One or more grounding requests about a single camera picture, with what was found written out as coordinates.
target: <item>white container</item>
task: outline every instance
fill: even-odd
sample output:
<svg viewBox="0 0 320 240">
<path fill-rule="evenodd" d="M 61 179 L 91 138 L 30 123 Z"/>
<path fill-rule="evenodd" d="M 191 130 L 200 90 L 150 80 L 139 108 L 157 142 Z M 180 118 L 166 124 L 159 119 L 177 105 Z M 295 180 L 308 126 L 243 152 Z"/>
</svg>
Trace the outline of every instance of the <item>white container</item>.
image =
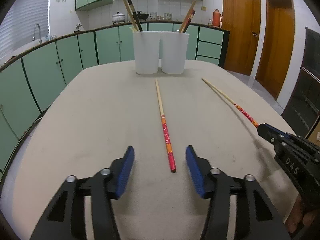
<svg viewBox="0 0 320 240">
<path fill-rule="evenodd" d="M 189 34 L 161 32 L 162 60 L 161 69 L 167 74 L 181 74 L 186 61 Z"/>
<path fill-rule="evenodd" d="M 160 32 L 134 32 L 133 48 L 136 72 L 154 74 L 159 68 Z"/>
</svg>

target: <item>doorway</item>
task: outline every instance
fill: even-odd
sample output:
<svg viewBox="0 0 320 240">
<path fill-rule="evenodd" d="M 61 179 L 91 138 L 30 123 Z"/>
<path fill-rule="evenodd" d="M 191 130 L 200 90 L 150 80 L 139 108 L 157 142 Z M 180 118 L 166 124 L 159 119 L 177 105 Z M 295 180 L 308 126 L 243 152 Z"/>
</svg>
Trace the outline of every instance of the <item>doorway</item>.
<svg viewBox="0 0 320 240">
<path fill-rule="evenodd" d="M 266 32 L 256 80 L 277 99 L 294 42 L 293 0 L 267 0 Z"/>
<path fill-rule="evenodd" d="M 223 0 L 222 28 L 230 31 L 224 68 L 250 75 L 256 57 L 261 0 Z"/>
</svg>

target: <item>window blind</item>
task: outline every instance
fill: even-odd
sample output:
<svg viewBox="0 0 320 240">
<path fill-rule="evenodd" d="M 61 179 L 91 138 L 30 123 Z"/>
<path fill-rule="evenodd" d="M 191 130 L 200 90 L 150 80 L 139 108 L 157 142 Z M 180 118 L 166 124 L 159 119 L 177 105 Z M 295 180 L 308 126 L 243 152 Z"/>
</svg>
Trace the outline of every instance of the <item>window blind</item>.
<svg viewBox="0 0 320 240">
<path fill-rule="evenodd" d="M 41 36 L 46 36 L 49 32 L 48 0 L 16 0 L 0 25 L 0 58 L 31 42 L 37 23 Z"/>
</svg>

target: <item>countertop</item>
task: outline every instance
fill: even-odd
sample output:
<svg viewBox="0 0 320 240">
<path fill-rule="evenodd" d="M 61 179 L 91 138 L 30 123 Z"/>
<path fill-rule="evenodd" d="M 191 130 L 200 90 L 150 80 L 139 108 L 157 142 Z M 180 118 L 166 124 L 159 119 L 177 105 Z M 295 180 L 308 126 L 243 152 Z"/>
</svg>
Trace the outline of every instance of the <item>countertop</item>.
<svg viewBox="0 0 320 240">
<path fill-rule="evenodd" d="M 143 23 L 172 23 L 172 24 L 176 23 L 176 24 L 182 24 L 182 22 L 176 22 L 176 21 L 143 21 L 141 23 L 142 24 Z M 108 25 L 108 26 L 104 26 L 104 27 L 97 28 L 97 29 L 92 29 L 92 30 L 87 30 L 87 31 L 78 31 L 78 32 L 75 32 L 75 33 L 70 33 L 70 34 L 66 34 L 64 36 L 57 37 L 57 38 L 52 39 L 50 41 L 43 42 L 42 44 L 39 44 L 39 45 L 34 46 L 34 47 L 30 48 L 30 49 L 27 49 L 26 51 L 22 52 L 19 55 L 12 56 L 7 62 L 5 62 L 3 65 L 0 66 L 0 72 L 3 71 L 7 66 L 11 65 L 16 60 L 18 60 L 19 58 L 23 57 L 24 55 L 32 52 L 33 50 L 39 49 L 40 47 L 45 46 L 45 45 L 47 45 L 49 43 L 52 43 L 52 42 L 55 42 L 55 41 L 58 41 L 58 40 L 61 40 L 61 39 L 64 39 L 64 38 L 68 38 L 68 37 L 71 37 L 71 36 L 79 35 L 81 33 L 94 32 L 94 31 L 99 31 L 99 30 L 108 29 L 108 28 L 117 27 L 117 26 L 130 25 L 130 24 L 132 24 L 132 23 L 127 22 L 127 23 L 121 23 L 121 24 L 116 24 L 116 25 Z M 207 27 L 207 28 L 211 28 L 211 29 L 215 29 L 215 30 L 228 32 L 227 30 L 224 30 L 222 28 L 209 26 L 209 25 L 204 25 L 204 24 L 191 23 L 191 25 Z"/>
<path fill-rule="evenodd" d="M 155 77 L 177 165 L 174 174 L 168 165 Z M 12 218 L 22 240 L 30 238 L 68 175 L 79 179 L 92 176 L 121 158 L 128 145 L 134 147 L 136 156 L 132 174 L 124 195 L 112 201 L 123 240 L 200 238 L 209 200 L 196 194 L 188 174 L 185 149 L 190 144 L 199 157 L 229 176 L 253 174 L 285 218 L 297 191 L 273 159 L 273 146 L 201 77 L 229 95 L 258 123 L 293 133 L 258 94 L 211 63 L 187 60 L 182 75 L 160 70 L 154 75 L 138 75 L 134 61 L 87 68 L 48 109 L 21 162 Z M 233 232 L 235 203 L 231 198 L 229 230 Z M 88 240 L 93 239 L 90 226 L 87 232 Z"/>
</svg>

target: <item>red thermos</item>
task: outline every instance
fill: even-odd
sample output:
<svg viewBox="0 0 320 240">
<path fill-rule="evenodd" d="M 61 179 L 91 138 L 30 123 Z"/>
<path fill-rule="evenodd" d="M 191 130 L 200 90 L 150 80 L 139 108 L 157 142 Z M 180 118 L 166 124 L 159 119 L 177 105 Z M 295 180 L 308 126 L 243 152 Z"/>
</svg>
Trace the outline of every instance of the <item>red thermos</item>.
<svg viewBox="0 0 320 240">
<path fill-rule="evenodd" d="M 222 22 L 222 15 L 220 14 L 219 10 L 216 9 L 213 12 L 212 25 L 216 27 L 220 27 L 220 22 Z"/>
</svg>

